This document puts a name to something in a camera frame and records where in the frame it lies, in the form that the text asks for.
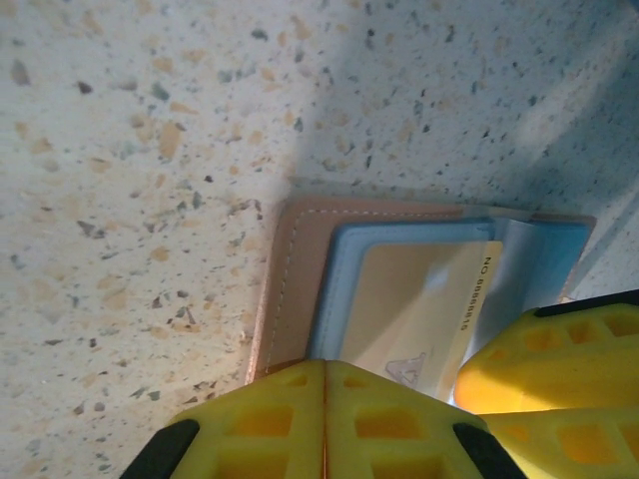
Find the card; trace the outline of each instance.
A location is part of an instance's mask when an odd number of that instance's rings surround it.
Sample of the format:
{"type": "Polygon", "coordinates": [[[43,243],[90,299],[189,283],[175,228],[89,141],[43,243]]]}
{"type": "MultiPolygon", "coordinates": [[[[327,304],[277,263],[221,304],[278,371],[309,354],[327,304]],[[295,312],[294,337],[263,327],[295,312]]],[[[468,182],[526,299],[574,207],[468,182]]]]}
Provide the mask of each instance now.
{"type": "Polygon", "coordinates": [[[500,241],[371,247],[339,358],[447,400],[500,253],[500,241]]]}

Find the wallet stitching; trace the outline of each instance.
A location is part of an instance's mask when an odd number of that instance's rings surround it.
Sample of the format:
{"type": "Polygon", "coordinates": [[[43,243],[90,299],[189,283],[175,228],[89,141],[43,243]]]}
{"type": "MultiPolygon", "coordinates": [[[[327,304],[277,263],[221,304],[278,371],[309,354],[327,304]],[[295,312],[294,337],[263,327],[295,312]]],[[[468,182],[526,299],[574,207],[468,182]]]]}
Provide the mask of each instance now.
{"type": "Polygon", "coordinates": [[[284,298],[287,288],[287,279],[289,278],[289,270],[291,268],[291,258],[295,247],[296,236],[298,234],[298,227],[300,221],[306,215],[319,214],[319,215],[366,215],[372,217],[400,217],[400,218],[457,218],[458,215],[452,214],[431,214],[431,213],[386,213],[386,212],[372,212],[372,211],[359,211],[359,210],[306,210],[300,212],[296,216],[296,220],[293,224],[293,232],[289,241],[289,252],[287,254],[287,266],[284,270],[282,282],[280,283],[280,297],[278,299],[278,307],[276,308],[276,318],[273,324],[273,333],[271,335],[271,344],[269,345],[269,353],[267,355],[267,365],[265,372],[269,372],[271,367],[271,356],[273,354],[273,346],[276,342],[276,335],[278,332],[278,323],[280,321],[280,313],[282,312],[282,306],[284,305],[284,298]]]}

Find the yellow plastic object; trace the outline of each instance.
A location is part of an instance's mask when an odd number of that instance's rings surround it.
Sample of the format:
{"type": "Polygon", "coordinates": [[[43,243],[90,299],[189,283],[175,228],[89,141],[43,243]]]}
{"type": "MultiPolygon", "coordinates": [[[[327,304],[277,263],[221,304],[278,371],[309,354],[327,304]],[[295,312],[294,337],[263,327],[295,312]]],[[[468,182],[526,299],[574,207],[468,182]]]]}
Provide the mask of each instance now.
{"type": "Polygon", "coordinates": [[[307,361],[173,419],[200,431],[172,479],[320,479],[323,361],[307,361]]]}
{"type": "Polygon", "coordinates": [[[481,417],[528,479],[639,477],[639,406],[481,417]]]}
{"type": "Polygon", "coordinates": [[[326,472],[331,479],[480,479],[455,423],[476,416],[339,361],[326,365],[326,472]]]}
{"type": "Polygon", "coordinates": [[[463,365],[454,399],[475,414],[639,404],[639,306],[526,312],[463,365]]]}

